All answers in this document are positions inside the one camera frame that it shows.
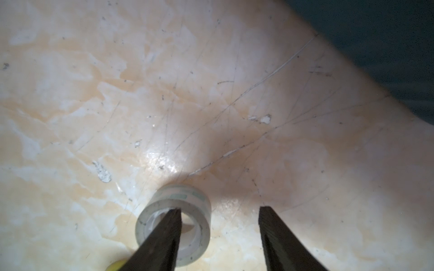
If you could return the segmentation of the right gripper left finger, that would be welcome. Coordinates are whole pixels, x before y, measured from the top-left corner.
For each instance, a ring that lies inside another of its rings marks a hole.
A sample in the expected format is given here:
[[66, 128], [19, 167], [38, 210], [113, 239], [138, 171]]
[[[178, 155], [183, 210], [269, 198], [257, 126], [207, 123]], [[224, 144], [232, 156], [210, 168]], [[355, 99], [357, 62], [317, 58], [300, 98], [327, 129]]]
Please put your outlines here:
[[169, 210], [120, 271], [174, 271], [182, 232], [182, 212]]

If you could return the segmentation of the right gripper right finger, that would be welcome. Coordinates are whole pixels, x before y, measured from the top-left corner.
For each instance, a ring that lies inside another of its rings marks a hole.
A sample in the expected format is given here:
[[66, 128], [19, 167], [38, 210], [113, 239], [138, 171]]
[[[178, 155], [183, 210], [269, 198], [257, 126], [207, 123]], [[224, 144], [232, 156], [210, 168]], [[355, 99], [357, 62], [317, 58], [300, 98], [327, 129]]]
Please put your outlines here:
[[259, 209], [259, 229], [268, 271], [325, 271], [270, 206]]

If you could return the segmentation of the yellow tape roll five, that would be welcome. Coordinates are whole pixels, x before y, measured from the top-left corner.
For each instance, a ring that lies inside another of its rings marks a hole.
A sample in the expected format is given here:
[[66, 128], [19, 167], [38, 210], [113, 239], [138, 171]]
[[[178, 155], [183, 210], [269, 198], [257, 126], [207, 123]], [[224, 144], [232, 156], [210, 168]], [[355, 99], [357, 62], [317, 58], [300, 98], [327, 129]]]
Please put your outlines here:
[[127, 262], [127, 259], [123, 259], [123, 260], [118, 260], [112, 264], [110, 264], [107, 268], [106, 271], [119, 271], [124, 264]]

